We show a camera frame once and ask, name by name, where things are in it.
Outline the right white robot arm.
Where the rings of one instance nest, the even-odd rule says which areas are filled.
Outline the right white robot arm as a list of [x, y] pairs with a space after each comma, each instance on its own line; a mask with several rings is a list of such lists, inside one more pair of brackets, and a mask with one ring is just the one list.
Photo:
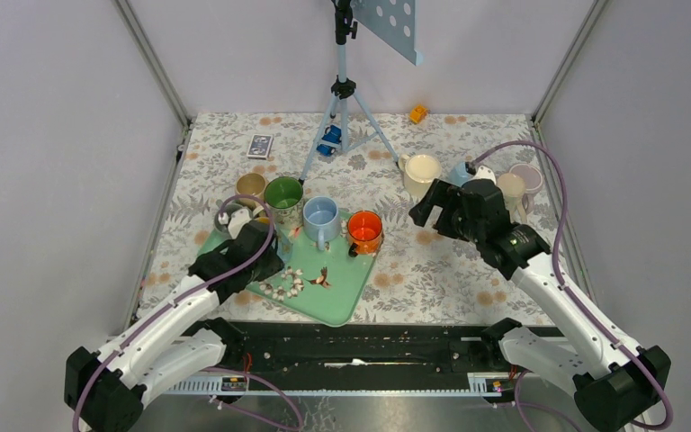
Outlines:
[[475, 245], [484, 262], [527, 293], [570, 342], [566, 349], [503, 319], [487, 328], [481, 362], [501, 371], [527, 369], [573, 397], [598, 431], [617, 431], [662, 400], [671, 360], [659, 347], [642, 347], [620, 330], [553, 263], [555, 255], [531, 227], [514, 223], [503, 194], [489, 179], [456, 186], [436, 179], [409, 212], [419, 227], [441, 212], [438, 234]]

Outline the grey blue mug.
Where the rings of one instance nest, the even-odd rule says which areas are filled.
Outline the grey blue mug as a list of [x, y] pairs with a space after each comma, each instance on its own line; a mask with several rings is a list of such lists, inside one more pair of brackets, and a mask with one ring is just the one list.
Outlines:
[[215, 213], [213, 223], [214, 228], [219, 233], [227, 234], [229, 232], [229, 223], [234, 213], [247, 210], [251, 212], [250, 208], [238, 202], [229, 202], [226, 204], [224, 210], [219, 210]]

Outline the light blue ribbed mug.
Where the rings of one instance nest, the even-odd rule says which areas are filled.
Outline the light blue ribbed mug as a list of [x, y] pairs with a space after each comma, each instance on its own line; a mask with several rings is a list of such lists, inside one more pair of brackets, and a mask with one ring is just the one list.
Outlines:
[[336, 202], [326, 196], [307, 200], [303, 207], [303, 230], [318, 250], [341, 234], [341, 216]]

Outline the cream mug green inside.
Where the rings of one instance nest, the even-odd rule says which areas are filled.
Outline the cream mug green inside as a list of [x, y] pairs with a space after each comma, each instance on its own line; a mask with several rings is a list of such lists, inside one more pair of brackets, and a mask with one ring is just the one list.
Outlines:
[[267, 185], [265, 202], [279, 229], [295, 230], [303, 225], [303, 194], [302, 184], [294, 177], [280, 176]]

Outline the orange mug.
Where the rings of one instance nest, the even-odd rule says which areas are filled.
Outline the orange mug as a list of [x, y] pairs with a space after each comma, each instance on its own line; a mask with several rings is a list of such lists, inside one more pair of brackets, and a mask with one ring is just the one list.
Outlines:
[[346, 224], [349, 242], [348, 255], [376, 254], [383, 240], [383, 225], [381, 218], [373, 211], [357, 211]]

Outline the beige mug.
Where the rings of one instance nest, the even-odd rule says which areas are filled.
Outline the beige mug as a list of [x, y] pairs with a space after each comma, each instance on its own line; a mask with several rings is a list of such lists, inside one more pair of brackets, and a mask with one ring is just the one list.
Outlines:
[[251, 195], [263, 202], [265, 200], [266, 178], [258, 173], [247, 173], [235, 183], [235, 193]]

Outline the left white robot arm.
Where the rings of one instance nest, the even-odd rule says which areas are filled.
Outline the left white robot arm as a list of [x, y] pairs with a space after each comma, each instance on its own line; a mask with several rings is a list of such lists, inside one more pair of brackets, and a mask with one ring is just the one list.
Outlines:
[[238, 366], [241, 343], [211, 327], [173, 343], [233, 294], [282, 269], [274, 240], [273, 224], [246, 223], [236, 238], [198, 256], [146, 317], [96, 350], [76, 349], [66, 361], [63, 394], [72, 429], [128, 431], [151, 401], [184, 378], [208, 366]]

